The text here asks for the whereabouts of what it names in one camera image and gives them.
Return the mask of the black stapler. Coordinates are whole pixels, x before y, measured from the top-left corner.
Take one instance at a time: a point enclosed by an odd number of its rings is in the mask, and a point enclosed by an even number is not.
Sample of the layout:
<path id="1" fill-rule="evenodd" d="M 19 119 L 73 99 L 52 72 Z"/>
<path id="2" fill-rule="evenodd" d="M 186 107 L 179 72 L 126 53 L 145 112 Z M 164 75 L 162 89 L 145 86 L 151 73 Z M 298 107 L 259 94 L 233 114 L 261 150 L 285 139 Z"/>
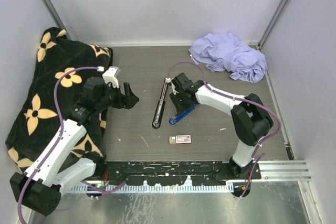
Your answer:
<path id="1" fill-rule="evenodd" d="M 152 121 L 152 127 L 154 129 L 158 129 L 161 126 L 163 112 L 165 108 L 166 92 L 170 84 L 171 84 L 171 79 L 165 78 L 163 82 L 163 87 L 161 90 L 160 98 L 158 100 L 157 107 L 156 107 L 155 114 L 154 114 L 153 121 Z"/>

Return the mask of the red white staple box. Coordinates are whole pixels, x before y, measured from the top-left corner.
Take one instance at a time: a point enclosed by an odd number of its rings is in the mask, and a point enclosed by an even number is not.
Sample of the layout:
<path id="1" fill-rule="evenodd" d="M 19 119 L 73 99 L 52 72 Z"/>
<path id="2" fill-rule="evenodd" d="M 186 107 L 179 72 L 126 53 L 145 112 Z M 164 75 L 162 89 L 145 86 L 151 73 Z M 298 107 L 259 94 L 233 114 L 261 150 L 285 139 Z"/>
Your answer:
<path id="1" fill-rule="evenodd" d="M 178 145 L 178 144 L 191 144 L 191 136 L 190 135 L 176 135 L 169 137 L 169 144 Z"/>

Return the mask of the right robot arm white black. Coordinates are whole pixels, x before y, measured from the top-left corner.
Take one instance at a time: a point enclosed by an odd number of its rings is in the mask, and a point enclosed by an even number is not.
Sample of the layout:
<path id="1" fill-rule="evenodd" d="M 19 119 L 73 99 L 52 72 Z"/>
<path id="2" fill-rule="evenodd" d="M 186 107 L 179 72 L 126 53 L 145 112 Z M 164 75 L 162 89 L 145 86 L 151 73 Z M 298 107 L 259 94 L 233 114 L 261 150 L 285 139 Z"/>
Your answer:
<path id="1" fill-rule="evenodd" d="M 169 119 L 171 125 L 190 114 L 197 105 L 207 105 L 232 117 L 237 148 L 229 160 L 233 177 L 241 179 L 249 172 L 253 153 L 259 140 L 264 138 L 274 123 L 268 111 L 261 108 L 259 96 L 233 95 L 198 80 L 193 82 L 184 73 L 171 80 L 172 93 L 169 95 L 177 114 Z"/>

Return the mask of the blue stapler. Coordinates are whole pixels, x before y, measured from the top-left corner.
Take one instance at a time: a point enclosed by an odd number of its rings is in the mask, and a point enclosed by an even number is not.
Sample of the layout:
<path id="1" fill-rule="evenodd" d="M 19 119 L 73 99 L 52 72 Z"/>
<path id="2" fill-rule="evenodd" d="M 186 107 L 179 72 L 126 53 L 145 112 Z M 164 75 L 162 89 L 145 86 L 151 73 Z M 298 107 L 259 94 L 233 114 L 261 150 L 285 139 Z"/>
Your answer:
<path id="1" fill-rule="evenodd" d="M 169 118 L 169 124 L 170 125 L 175 125 L 180 120 L 182 120 L 187 115 L 189 115 L 192 111 L 194 111 L 196 107 L 197 107 L 197 105 L 192 105 L 188 108 L 176 106 L 175 107 L 176 108 L 176 114 L 174 116 L 172 116 L 171 118 Z"/>

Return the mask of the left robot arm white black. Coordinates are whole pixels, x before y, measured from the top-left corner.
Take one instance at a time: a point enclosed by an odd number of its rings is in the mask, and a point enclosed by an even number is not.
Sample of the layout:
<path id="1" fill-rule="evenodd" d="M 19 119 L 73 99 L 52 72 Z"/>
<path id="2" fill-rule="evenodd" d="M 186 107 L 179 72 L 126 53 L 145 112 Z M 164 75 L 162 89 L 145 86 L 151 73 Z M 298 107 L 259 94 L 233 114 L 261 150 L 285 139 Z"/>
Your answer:
<path id="1" fill-rule="evenodd" d="M 59 130 L 40 156 L 22 174 L 14 173 L 10 178 L 19 211 L 25 206 L 48 216 L 71 187 L 88 177 L 99 180 L 104 176 L 104 158 L 95 150 L 85 153 L 68 168 L 61 167 L 75 145 L 86 136 L 86 126 L 95 122 L 100 112 L 108 108 L 131 109 L 140 101 L 129 83 L 123 86 L 121 91 L 114 81 L 107 82 L 102 77 L 86 81 L 78 101 L 61 119 Z"/>

